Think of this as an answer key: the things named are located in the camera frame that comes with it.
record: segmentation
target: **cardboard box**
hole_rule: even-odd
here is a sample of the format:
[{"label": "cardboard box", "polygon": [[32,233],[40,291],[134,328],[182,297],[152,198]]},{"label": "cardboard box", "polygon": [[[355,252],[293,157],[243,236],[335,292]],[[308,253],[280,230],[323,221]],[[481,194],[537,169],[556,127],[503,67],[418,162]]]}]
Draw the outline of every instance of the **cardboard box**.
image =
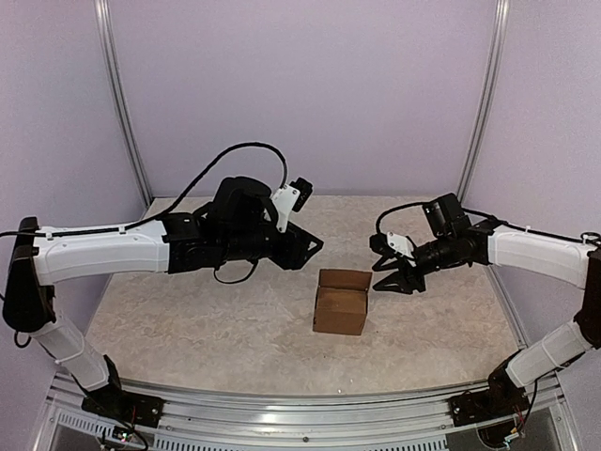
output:
[{"label": "cardboard box", "polygon": [[313,332],[361,335],[367,318],[367,291],[372,273],[321,270]]}]

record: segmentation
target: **purple wall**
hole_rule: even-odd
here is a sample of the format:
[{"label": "purple wall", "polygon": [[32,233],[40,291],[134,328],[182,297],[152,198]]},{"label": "purple wall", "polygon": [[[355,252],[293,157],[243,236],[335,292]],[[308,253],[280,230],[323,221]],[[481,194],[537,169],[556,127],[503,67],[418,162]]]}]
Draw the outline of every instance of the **purple wall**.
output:
[{"label": "purple wall", "polygon": [[[100,51],[93,2],[0,4],[0,230],[26,215],[50,226],[139,217]],[[0,287],[12,239],[0,241]],[[64,283],[55,305],[85,328],[105,277]],[[0,324],[0,437],[25,449],[54,374],[37,345],[17,350]]]},{"label": "purple wall", "polygon": [[[579,235],[601,230],[601,3],[514,0],[501,73],[467,205],[514,223]],[[530,339],[580,309],[582,293],[501,271]],[[601,449],[601,353],[562,387],[587,451]]]},{"label": "purple wall", "polygon": [[[123,85],[154,193],[222,148],[263,140],[321,193],[454,190],[485,74],[495,2],[183,0],[111,4]],[[275,184],[264,150],[226,174]]]}]

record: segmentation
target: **black mount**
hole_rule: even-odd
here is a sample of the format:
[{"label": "black mount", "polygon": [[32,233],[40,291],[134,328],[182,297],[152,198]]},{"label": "black mount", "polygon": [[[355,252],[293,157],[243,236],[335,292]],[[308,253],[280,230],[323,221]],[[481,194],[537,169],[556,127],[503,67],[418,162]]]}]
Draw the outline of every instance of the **black mount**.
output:
[{"label": "black mount", "polygon": [[582,336],[596,350],[601,348],[601,248],[589,253],[582,309],[574,317]]},{"label": "black mount", "polygon": [[374,284],[375,291],[412,294],[425,291],[424,277],[431,272],[465,264],[488,265],[488,237],[503,224],[496,218],[472,225],[455,194],[446,194],[423,205],[425,217],[435,240],[415,247],[412,261],[392,249],[382,233],[370,237],[372,251],[382,257],[374,272],[394,270]]},{"label": "black mount", "polygon": [[[290,186],[300,191],[293,210],[299,210],[312,192],[304,179]],[[255,264],[269,258],[283,270],[298,270],[323,247],[323,241],[288,223],[277,229],[278,213],[270,187],[247,177],[223,179],[213,200],[193,213],[169,213],[161,218],[169,243],[169,273],[201,268],[219,270],[227,261]]]},{"label": "black mount", "polygon": [[104,360],[109,368],[109,383],[98,390],[84,391],[82,410],[131,425],[156,428],[165,401],[159,397],[123,390],[115,364],[106,355]]},{"label": "black mount", "polygon": [[[8,326],[22,333],[38,331],[45,324],[56,321],[54,286],[41,286],[36,273],[34,256],[38,248],[34,247],[33,233],[37,230],[39,225],[35,217],[24,218],[19,225],[23,235],[15,240],[2,308]],[[155,428],[159,424],[164,401],[159,397],[122,390],[115,364],[106,355],[104,360],[109,369],[108,384],[92,392],[80,386],[86,395],[82,408],[101,416]]]},{"label": "black mount", "polygon": [[8,326],[17,332],[32,333],[48,322],[55,322],[53,310],[54,286],[39,284],[34,256],[34,233],[39,230],[38,218],[24,218],[12,249],[8,267],[7,289],[2,316]]},{"label": "black mount", "polygon": [[526,411],[530,407],[526,390],[517,388],[507,376],[505,360],[488,376],[488,387],[480,392],[466,392],[449,398],[453,424],[457,427],[482,423],[506,415]]}]

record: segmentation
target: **marble floor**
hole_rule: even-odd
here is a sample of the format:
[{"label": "marble floor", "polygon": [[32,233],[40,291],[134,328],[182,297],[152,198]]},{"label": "marble floor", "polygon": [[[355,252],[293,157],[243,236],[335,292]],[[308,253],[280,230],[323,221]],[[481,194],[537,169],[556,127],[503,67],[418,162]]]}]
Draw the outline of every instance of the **marble floor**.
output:
[{"label": "marble floor", "polygon": [[[87,337],[125,379],[262,395],[347,395],[484,379],[516,342],[482,267],[426,277],[425,293],[369,292],[361,336],[312,331],[321,268],[369,271],[377,216],[407,197],[312,196],[292,222],[325,242],[303,270],[261,260],[247,282],[225,286],[211,270],[113,276]],[[171,199],[157,199],[150,213]],[[189,198],[180,210],[206,199]],[[383,230],[432,239],[421,209],[391,215]],[[248,263],[228,263],[236,279]],[[374,280],[381,276],[375,274]]]}]

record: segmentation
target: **wire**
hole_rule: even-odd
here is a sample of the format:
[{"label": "wire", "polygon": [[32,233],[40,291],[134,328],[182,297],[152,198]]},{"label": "wire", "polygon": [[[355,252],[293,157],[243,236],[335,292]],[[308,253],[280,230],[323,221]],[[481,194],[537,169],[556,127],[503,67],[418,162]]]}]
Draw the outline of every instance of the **wire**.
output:
[{"label": "wire", "polygon": [[[205,169],[203,169],[202,172],[200,174],[198,174],[188,184],[188,186],[181,192],[181,194],[177,197],[177,199],[169,207],[167,207],[163,211],[160,211],[159,213],[154,214],[146,219],[126,225],[125,230],[131,230],[133,228],[136,228],[136,227],[142,226],[146,223],[149,223],[150,221],[160,219],[165,214],[168,214],[171,211],[173,211],[181,203],[181,201],[184,200],[188,196],[188,194],[194,188],[194,186],[196,186],[196,184],[208,173],[208,171],[210,171],[213,168],[213,166],[215,166],[215,164],[217,164],[219,162],[219,160],[221,158],[223,158],[225,155],[227,155],[235,150],[238,150],[240,148],[266,148],[266,149],[270,150],[271,152],[275,153],[275,155],[280,159],[280,162],[282,162],[282,173],[283,174],[282,174],[282,183],[280,184],[280,187],[283,188],[285,186],[285,182],[288,179],[288,166],[285,162],[285,157],[282,154],[282,152],[280,151],[280,149],[272,146],[271,144],[260,143],[260,142],[256,142],[256,141],[235,144],[234,146],[231,146],[231,147],[227,148],[226,150],[223,150],[221,153],[219,153],[219,155],[217,155],[205,167]],[[57,237],[57,238],[76,237],[76,236],[82,236],[82,235],[96,235],[99,233],[114,233],[114,232],[118,232],[118,231],[119,231],[119,227],[89,228],[89,229],[83,229],[83,230],[65,230],[65,231],[54,232],[53,237]],[[13,231],[13,230],[0,233],[0,238],[11,237],[11,236],[44,238],[44,237],[46,237],[46,234],[40,233],[40,232],[21,232],[21,231]]]},{"label": "wire", "polygon": [[241,284],[242,282],[246,282],[248,279],[251,278],[251,276],[254,274],[254,270],[256,270],[256,267],[258,266],[258,264],[259,264],[259,262],[257,260],[256,262],[253,263],[253,267],[251,268],[250,271],[248,271],[248,274],[246,274],[244,277],[242,277],[239,280],[232,280],[231,282],[230,281],[226,281],[226,280],[222,280],[219,277],[217,277],[217,270],[213,270],[213,277],[220,284],[224,284],[224,285]]},{"label": "wire", "polygon": [[[4,294],[0,293],[0,300],[2,300],[2,302],[4,303],[7,300],[7,298],[5,298]],[[12,337],[12,339],[15,342],[15,346],[20,350],[24,350],[31,343],[31,336],[28,336],[24,343],[19,343],[19,331],[15,331],[15,335]]]},{"label": "wire", "polygon": [[[400,211],[400,210],[405,210],[405,209],[410,209],[412,207],[420,207],[422,205],[425,205],[427,202],[410,202],[408,204],[404,204],[404,205],[399,205],[398,207],[392,207],[391,209],[388,209],[386,211],[383,211],[379,217],[376,219],[376,233],[380,236],[382,236],[382,240],[384,241],[384,244],[386,246],[388,246],[388,242],[386,241],[385,235],[382,233],[382,230],[380,228],[383,219],[388,216],[391,213],[394,213],[395,211]],[[406,237],[408,239],[408,241],[413,245],[413,250],[415,250],[417,248],[417,246],[415,245],[415,241],[411,239],[411,237]],[[404,258],[406,258],[407,260],[411,260],[411,261],[415,261],[415,258],[413,257],[409,257],[409,256],[403,256]]]},{"label": "wire", "polygon": [[405,210],[405,209],[410,209],[412,207],[421,207],[422,205],[427,204],[427,202],[410,202],[408,204],[404,204],[404,205],[399,205],[398,207],[393,207],[391,209],[388,209],[386,211],[383,211],[379,217],[376,219],[376,232],[378,234],[382,233],[382,230],[380,229],[380,225],[382,224],[382,220],[388,216],[391,213],[394,213],[395,211],[400,211],[400,210]]},{"label": "wire", "polygon": [[534,402],[536,402],[536,395],[538,394],[538,379],[534,381],[534,391],[532,392],[532,401],[530,401],[530,407],[526,412],[526,416],[524,417],[524,421],[522,422],[521,428],[518,429],[519,432],[523,431],[526,427],[526,423],[530,418],[530,414],[532,413],[532,407],[534,407]]},{"label": "wire", "polygon": [[249,142],[249,143],[236,144],[236,145],[234,145],[234,146],[232,146],[230,148],[227,148],[226,150],[222,151],[219,155],[217,155],[213,159],[213,161],[210,162],[207,165],[207,167],[205,167],[205,169],[203,169],[202,172],[200,174],[198,174],[190,182],[190,184],[184,189],[184,191],[181,192],[181,194],[177,197],[177,199],[169,207],[167,207],[165,210],[160,211],[159,213],[154,214],[154,215],[152,215],[152,216],[150,216],[150,217],[148,217],[146,219],[138,221],[137,223],[126,225],[125,229],[126,230],[130,230],[132,228],[139,227],[139,226],[141,226],[143,224],[146,224],[146,223],[148,223],[150,221],[154,221],[156,219],[160,219],[165,214],[168,214],[171,211],[173,211],[181,203],[181,201],[186,198],[186,196],[193,189],[193,187],[196,186],[196,183],[198,183],[207,174],[207,172],[209,170],[211,170],[213,168],[213,166],[219,162],[219,160],[221,158],[223,158],[228,153],[231,153],[231,152],[233,152],[235,150],[238,150],[240,148],[266,148],[268,150],[271,150],[273,153],[275,153],[277,155],[277,157],[280,159],[280,161],[282,162],[283,175],[282,175],[282,183],[281,183],[280,187],[283,188],[285,186],[285,181],[288,179],[288,166],[287,166],[287,164],[285,162],[284,155],[282,155],[282,152],[278,148],[275,148],[271,144],[258,143],[258,142]]},{"label": "wire", "polygon": [[19,331],[15,331],[15,335],[13,337],[15,346],[20,350],[24,350],[31,343],[31,336],[28,336],[24,343],[19,343]]},{"label": "wire", "polygon": [[[490,220],[495,220],[495,221],[499,221],[499,218],[497,218],[494,214],[489,214],[489,213],[484,213],[482,211],[478,211],[478,210],[469,210],[469,209],[463,209],[464,212],[469,213],[469,214],[475,214],[477,216],[482,216],[486,219],[490,219]],[[556,240],[563,240],[563,241],[570,241],[570,242],[577,242],[577,243],[582,243],[583,239],[580,238],[573,238],[573,237],[567,237],[564,235],[558,235],[555,233],[548,233],[548,232],[544,232],[542,230],[534,230],[531,228],[526,228],[526,227],[522,227],[520,225],[514,225],[511,223],[508,223],[507,221],[501,221],[501,223],[504,226],[507,226],[509,228],[512,228],[514,230],[519,230],[520,232],[528,232],[528,233],[532,233],[533,235],[540,235],[543,237],[548,237],[548,238],[554,238]]]},{"label": "wire", "polygon": [[142,441],[142,443],[144,444],[144,448],[142,449],[142,451],[148,451],[148,441],[145,439],[144,435],[142,435],[142,433],[138,432],[137,430],[135,430],[135,426],[134,425],[128,425],[125,421],[121,421],[118,418],[114,418],[106,409],[103,405],[99,404],[99,402],[94,399],[93,397],[90,396],[90,392],[88,392],[87,390],[84,389],[84,387],[79,383],[79,381],[77,381],[77,378],[75,378],[75,376],[73,376],[71,374],[71,376],[73,377],[73,380],[75,381],[75,383],[77,384],[77,386],[79,387],[79,389],[84,392],[85,397],[87,397],[89,400],[91,400],[94,404],[96,404],[96,406],[101,409],[102,411],[104,411],[105,416],[107,418],[112,419],[113,421],[117,421],[117,423],[119,423],[123,428],[127,429],[131,434],[135,435],[138,439],[140,439],[140,441]]}]

